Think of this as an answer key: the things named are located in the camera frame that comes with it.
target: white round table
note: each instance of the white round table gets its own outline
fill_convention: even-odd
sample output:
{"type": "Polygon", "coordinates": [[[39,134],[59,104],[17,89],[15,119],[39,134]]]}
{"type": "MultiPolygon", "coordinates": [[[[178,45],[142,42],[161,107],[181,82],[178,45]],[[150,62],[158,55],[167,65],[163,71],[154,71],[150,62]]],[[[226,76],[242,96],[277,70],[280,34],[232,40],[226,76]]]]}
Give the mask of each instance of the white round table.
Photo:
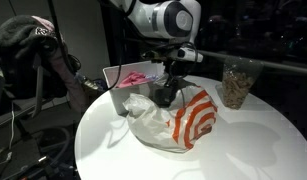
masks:
{"type": "Polygon", "coordinates": [[[176,154],[147,147],[116,114],[110,93],[83,116],[75,140],[82,180],[307,180],[307,141],[282,114],[248,95],[240,110],[222,104],[218,81],[189,76],[218,105],[211,133],[176,154]]]}

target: red and white striped bag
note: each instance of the red and white striped bag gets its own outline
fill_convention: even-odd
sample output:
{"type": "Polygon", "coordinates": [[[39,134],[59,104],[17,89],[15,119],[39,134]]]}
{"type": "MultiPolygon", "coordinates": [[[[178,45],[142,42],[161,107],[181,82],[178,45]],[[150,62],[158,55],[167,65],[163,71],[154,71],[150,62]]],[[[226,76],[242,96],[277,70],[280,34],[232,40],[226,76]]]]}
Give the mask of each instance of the red and white striped bag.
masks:
{"type": "Polygon", "coordinates": [[[179,90],[167,109],[159,108],[140,94],[131,94],[123,105],[129,111],[129,128],[140,141],[171,152],[192,149],[195,141],[209,132],[216,121],[216,105],[198,86],[179,90]]]}

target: equipment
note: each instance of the equipment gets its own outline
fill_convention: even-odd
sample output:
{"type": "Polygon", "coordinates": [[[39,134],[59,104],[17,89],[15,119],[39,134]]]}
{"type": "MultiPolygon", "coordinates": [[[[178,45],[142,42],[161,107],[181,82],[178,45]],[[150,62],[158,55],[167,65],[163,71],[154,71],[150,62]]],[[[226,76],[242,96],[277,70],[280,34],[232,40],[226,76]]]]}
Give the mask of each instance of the equipment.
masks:
{"type": "Polygon", "coordinates": [[[142,54],[144,59],[163,62],[166,66],[169,78],[165,88],[157,90],[153,100],[160,106],[169,106],[179,89],[178,81],[192,70],[192,67],[187,68],[188,64],[194,62],[194,67],[203,60],[194,46],[200,24],[200,4],[196,0],[172,0],[150,5],[139,0],[110,2],[125,12],[142,36],[169,40],[169,44],[142,54]]]}

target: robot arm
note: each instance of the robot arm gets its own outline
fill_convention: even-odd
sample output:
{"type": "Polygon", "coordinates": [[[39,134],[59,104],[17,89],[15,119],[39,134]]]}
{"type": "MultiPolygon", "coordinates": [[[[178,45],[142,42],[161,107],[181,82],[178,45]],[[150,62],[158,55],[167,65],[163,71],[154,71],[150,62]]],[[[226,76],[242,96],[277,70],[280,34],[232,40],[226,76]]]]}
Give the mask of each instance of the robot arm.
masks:
{"type": "MultiPolygon", "coordinates": [[[[149,38],[169,39],[170,44],[191,42],[194,44],[201,16],[201,6],[196,0],[165,1],[144,4],[139,0],[110,0],[123,10],[138,31],[149,38]]],[[[195,61],[195,51],[183,46],[167,54],[177,61],[195,61]]],[[[203,56],[198,54],[197,62],[203,56]]]]}

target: black chair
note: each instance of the black chair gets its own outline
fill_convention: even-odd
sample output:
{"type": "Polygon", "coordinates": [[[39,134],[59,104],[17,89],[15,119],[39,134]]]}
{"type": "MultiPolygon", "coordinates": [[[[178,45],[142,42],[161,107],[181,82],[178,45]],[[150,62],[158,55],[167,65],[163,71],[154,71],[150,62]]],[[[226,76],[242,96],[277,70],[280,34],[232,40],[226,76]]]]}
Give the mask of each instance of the black chair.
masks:
{"type": "Polygon", "coordinates": [[[68,130],[55,127],[53,132],[58,131],[63,135],[59,138],[61,141],[53,144],[45,143],[45,131],[28,132],[23,126],[23,119],[37,117],[42,106],[53,100],[53,98],[43,97],[43,79],[48,73],[47,70],[41,66],[41,63],[35,64],[34,69],[36,70],[35,97],[29,99],[11,97],[12,110],[0,116],[0,128],[11,123],[12,126],[14,124],[18,128],[21,134],[21,139],[14,142],[10,150],[7,149],[0,154],[0,163],[2,162],[0,179],[20,179],[21,177],[38,179],[55,176],[59,172],[58,159],[63,155],[71,140],[68,130]],[[12,158],[6,161],[10,152],[12,152],[12,158]]]}

